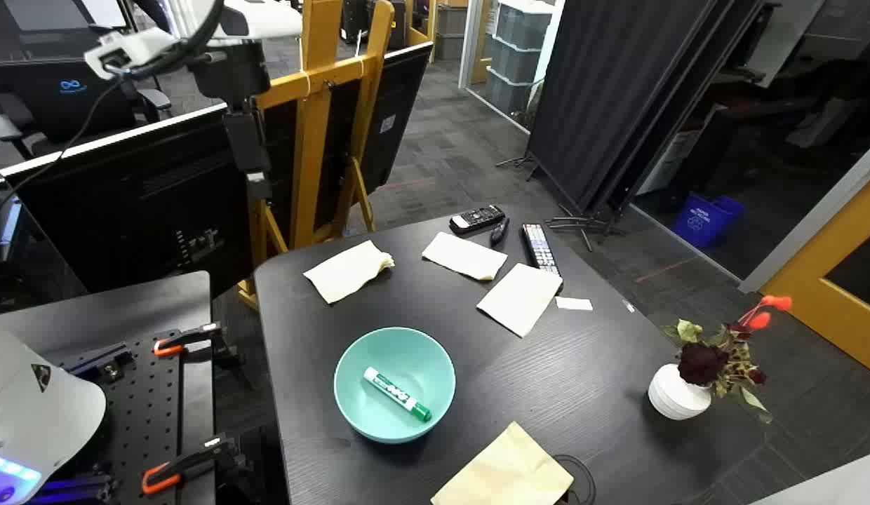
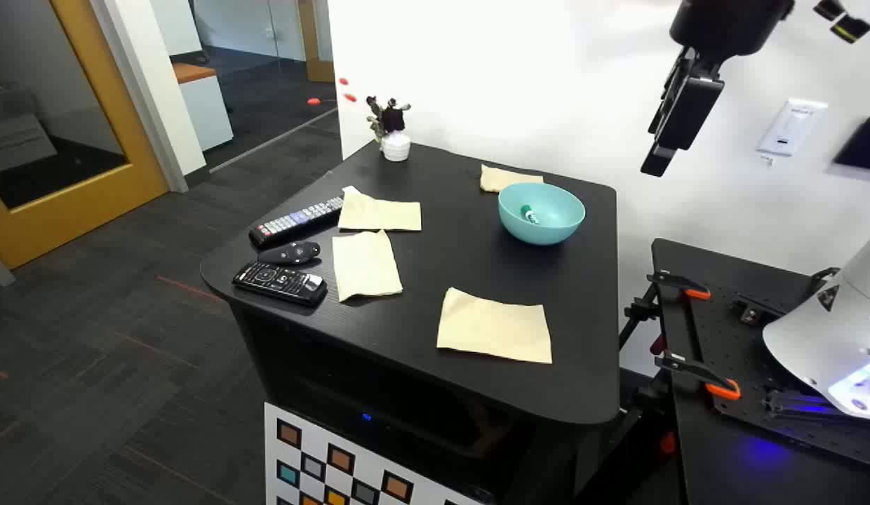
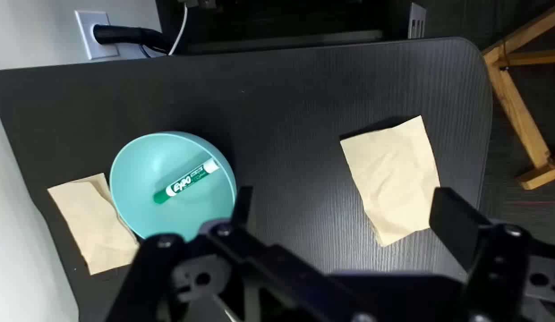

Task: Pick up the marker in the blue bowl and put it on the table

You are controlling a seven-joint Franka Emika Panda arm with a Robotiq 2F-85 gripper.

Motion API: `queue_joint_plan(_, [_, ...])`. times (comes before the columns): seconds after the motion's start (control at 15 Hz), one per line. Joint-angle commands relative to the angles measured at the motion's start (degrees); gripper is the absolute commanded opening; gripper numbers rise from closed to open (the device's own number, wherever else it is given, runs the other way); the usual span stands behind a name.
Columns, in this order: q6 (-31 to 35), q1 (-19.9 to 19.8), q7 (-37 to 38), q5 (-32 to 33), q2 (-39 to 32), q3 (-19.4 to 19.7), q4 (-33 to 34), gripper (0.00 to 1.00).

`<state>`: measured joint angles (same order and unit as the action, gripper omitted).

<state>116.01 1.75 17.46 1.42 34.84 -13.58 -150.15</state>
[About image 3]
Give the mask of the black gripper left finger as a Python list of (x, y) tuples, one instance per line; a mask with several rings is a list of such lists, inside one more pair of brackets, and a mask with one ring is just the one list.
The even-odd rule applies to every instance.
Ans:
[(247, 233), (250, 198), (252, 187), (240, 187), (231, 216), (204, 221), (190, 241), (173, 232), (143, 239), (105, 322), (182, 322), (202, 298), (243, 319), (245, 280), (227, 241)]

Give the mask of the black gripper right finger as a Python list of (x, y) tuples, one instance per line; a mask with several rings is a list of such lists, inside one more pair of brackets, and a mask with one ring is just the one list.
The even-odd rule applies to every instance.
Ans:
[(519, 322), (526, 298), (555, 314), (555, 242), (490, 221), (451, 187), (435, 189), (429, 226), (467, 271), (460, 294), (467, 322)]

